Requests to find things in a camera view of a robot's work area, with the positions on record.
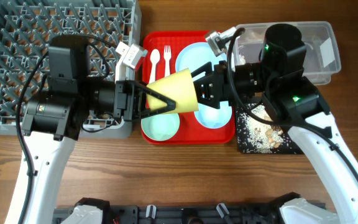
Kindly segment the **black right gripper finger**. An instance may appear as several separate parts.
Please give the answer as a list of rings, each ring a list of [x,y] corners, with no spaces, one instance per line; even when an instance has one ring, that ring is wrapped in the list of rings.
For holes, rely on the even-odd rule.
[[[194,81],[193,84],[198,103],[215,108],[216,99],[213,84],[200,82],[199,80]]]
[[[191,72],[191,77],[194,80],[206,77],[213,72],[213,65],[211,62],[207,62],[204,65],[197,68],[195,71]]]

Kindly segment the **yellow plastic cup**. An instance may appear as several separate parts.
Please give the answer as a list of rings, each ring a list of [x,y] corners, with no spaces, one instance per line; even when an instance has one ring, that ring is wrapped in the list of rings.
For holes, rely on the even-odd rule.
[[[198,100],[191,72],[188,68],[149,83],[147,88],[175,101],[176,108],[170,113],[187,113],[198,111]]]

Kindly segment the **small light blue bowl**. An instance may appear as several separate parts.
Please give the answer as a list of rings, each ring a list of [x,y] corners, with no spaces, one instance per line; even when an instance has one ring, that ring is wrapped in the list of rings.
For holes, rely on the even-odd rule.
[[[220,108],[198,104],[198,111],[194,112],[199,124],[209,129],[218,129],[225,126],[232,117],[232,107],[227,101],[220,102]]]

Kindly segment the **white plastic fork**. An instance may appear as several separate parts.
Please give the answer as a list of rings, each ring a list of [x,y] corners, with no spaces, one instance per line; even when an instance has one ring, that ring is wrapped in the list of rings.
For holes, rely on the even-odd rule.
[[[169,45],[165,45],[164,53],[163,53],[163,58],[165,60],[164,77],[167,77],[170,75],[170,59],[171,59],[171,57],[172,57],[171,47]]]

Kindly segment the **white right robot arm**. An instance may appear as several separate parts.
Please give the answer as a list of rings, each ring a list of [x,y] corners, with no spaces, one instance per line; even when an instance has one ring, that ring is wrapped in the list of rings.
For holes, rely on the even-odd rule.
[[[256,63],[232,66],[231,58],[206,63],[192,76],[198,102],[219,108],[227,101],[251,110],[246,98],[261,94],[267,125],[286,132],[311,162],[335,212],[287,194],[271,203],[272,223],[358,223],[358,162],[344,142],[319,90],[303,76],[306,46],[290,24],[270,26]]]

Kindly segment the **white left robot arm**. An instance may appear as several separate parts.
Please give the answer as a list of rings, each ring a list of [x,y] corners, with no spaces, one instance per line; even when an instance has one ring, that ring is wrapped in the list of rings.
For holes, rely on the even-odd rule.
[[[22,160],[6,223],[52,221],[63,171],[90,111],[136,121],[177,108],[173,98],[125,79],[125,71],[146,55],[139,45],[116,45],[115,80],[91,76],[90,50],[98,42],[88,34],[54,37],[44,55],[50,71],[40,89],[28,100],[19,98],[15,119]]]

